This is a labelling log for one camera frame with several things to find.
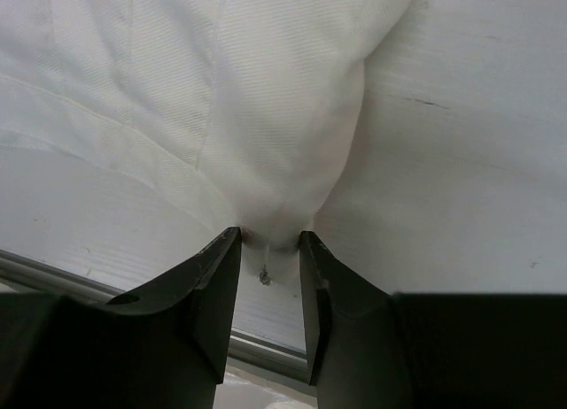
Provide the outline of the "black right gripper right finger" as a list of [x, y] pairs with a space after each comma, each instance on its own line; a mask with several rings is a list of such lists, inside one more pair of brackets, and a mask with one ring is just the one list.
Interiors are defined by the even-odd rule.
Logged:
[[321, 408], [565, 407], [565, 296], [387, 294], [311, 231], [299, 271]]

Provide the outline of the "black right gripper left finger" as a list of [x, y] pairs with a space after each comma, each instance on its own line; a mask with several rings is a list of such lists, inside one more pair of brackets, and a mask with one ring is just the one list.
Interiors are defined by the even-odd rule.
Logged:
[[1, 296], [4, 408], [210, 408], [222, 382], [241, 232], [104, 304]]

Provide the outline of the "white pleated skirt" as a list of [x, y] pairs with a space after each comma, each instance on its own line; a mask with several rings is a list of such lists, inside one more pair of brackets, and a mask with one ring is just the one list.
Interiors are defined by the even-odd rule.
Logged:
[[136, 178], [263, 281], [343, 173], [365, 62], [411, 0], [1, 0], [1, 143]]

